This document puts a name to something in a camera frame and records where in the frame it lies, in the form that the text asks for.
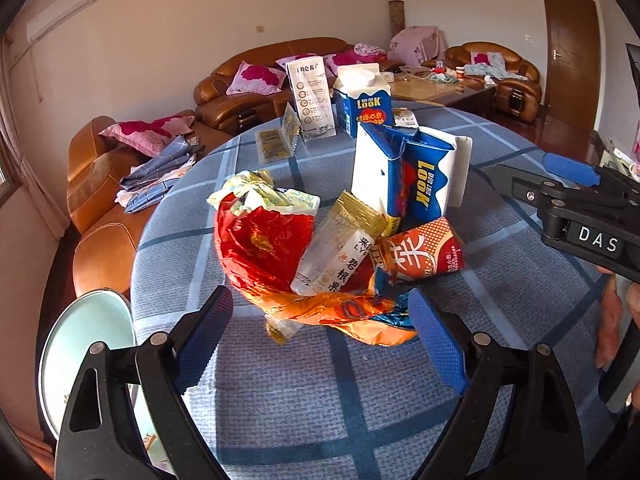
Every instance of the table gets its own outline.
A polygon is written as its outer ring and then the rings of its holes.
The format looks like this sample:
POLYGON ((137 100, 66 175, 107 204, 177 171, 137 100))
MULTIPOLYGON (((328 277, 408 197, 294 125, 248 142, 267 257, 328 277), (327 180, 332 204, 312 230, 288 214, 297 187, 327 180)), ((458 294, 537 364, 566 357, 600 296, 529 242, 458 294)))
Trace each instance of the table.
MULTIPOLYGON (((577 405, 588 458, 613 427, 597 396, 593 365, 597 298, 605 278, 595 268, 540 243, 530 206, 502 199, 484 170, 499 162, 543 171, 543 152, 517 134, 451 108, 394 102, 418 122, 471 136, 472 168, 463 205, 448 213, 464 240, 466 269, 433 279, 430 298, 468 327, 501 344, 550 344, 577 405)), ((277 126, 278 120, 257 128, 277 126)), ((134 264, 131 303, 139 341, 170 330, 224 283, 212 243, 214 211, 206 198, 226 177, 258 168, 255 128, 200 161, 151 217, 134 264)), ((319 219, 351 185, 354 139, 344 133, 302 144, 295 158, 270 166, 280 187, 321 197, 319 219)), ((286 346, 264 329, 262 311, 233 291, 234 315, 190 412, 233 479, 410 478, 436 441, 455 398, 416 338, 368 346, 341 332, 305 326, 286 346)), ((509 398, 498 398, 474 467, 487 464, 509 398)))
POLYGON ((452 84, 396 74, 395 81, 390 86, 394 99, 448 106, 484 118, 491 113, 495 95, 495 87, 486 88, 483 81, 468 77, 452 84))

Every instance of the sofa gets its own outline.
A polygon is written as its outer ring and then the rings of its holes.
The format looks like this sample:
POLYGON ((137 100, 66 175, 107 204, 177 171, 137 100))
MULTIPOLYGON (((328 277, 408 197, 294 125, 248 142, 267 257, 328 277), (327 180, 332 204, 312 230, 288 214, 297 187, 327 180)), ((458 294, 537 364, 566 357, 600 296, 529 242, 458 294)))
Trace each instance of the sofa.
MULTIPOLYGON (((517 117, 526 123, 532 122, 538 115, 542 88, 540 86, 540 72, 532 62, 497 43, 486 41, 472 41, 459 46, 452 46, 445 51, 444 64, 455 69, 471 63, 471 53, 500 52, 505 60, 508 72, 529 78, 502 79, 498 81, 495 95, 495 107, 503 113, 517 117)), ((434 67, 436 60, 425 61, 423 66, 434 67)))
MULTIPOLYGON (((280 92, 268 96, 258 94, 226 95, 240 64, 245 61, 272 68, 282 68, 276 63, 278 59, 298 54, 318 54, 327 56, 353 48, 338 38, 303 38, 301 40, 283 41, 245 50, 227 59, 209 76, 198 83, 193 91, 197 104, 196 118, 210 126, 230 135, 237 135, 257 124, 265 123, 276 117, 282 117, 288 102, 293 102, 293 95, 288 80, 280 92)), ((393 70, 402 65, 397 61, 383 61, 380 70, 393 70)))
MULTIPOLYGON (((194 115, 184 110, 179 115, 194 115)), ((71 220, 82 235, 73 261, 76 294, 96 288, 112 288, 129 295, 131 272, 142 231, 155 206, 137 213, 125 213, 114 203, 119 181, 132 166, 149 160, 148 156, 99 133, 115 124, 110 117, 92 119, 69 145, 66 179, 66 204, 71 220)), ((195 121, 204 153, 214 150, 232 137, 195 121)))

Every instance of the hand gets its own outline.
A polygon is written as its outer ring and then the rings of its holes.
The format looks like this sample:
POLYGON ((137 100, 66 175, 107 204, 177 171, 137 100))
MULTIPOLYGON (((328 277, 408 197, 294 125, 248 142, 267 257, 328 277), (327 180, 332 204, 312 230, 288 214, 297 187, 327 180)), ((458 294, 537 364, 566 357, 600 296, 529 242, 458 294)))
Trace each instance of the hand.
MULTIPOLYGON (((611 274, 610 270, 598 267, 600 272, 611 274)), ((640 328, 640 285, 632 283, 626 294, 626 302, 631 316, 640 328)), ((611 276, 600 300, 602 306, 602 321, 598 330, 598 349, 596 350, 596 367, 604 368, 620 348, 618 325, 622 319, 622 301, 616 293, 616 277, 611 276)), ((634 408, 640 409, 640 384, 631 393, 631 403, 634 408)))

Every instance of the tall brown vase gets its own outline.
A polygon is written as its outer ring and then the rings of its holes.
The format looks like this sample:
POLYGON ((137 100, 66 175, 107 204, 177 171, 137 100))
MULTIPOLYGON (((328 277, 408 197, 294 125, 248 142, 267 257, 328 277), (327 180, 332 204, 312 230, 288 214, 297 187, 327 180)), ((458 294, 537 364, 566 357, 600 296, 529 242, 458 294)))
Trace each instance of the tall brown vase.
POLYGON ((404 1, 389 1, 389 18, 391 19, 391 37, 394 37, 406 27, 404 22, 404 1))

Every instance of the bolt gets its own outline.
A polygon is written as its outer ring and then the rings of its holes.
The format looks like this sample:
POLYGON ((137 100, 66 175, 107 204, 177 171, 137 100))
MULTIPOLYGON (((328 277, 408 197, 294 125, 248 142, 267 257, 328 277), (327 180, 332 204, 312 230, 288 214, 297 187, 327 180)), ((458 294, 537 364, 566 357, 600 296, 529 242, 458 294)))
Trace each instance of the bolt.
POLYGON ((151 336, 151 344, 153 346, 160 346, 166 343, 168 336, 166 332, 156 332, 151 336))
POLYGON ((484 332, 478 332, 477 334, 474 334, 474 341, 480 346, 487 346, 491 342, 491 337, 484 332))
POLYGON ((536 346, 536 350, 543 356, 551 355, 551 348, 549 348, 549 345, 546 345, 544 343, 540 343, 538 346, 536 346))
POLYGON ((89 346, 89 354, 91 355, 98 355, 103 350, 104 350, 104 343, 100 341, 89 346))

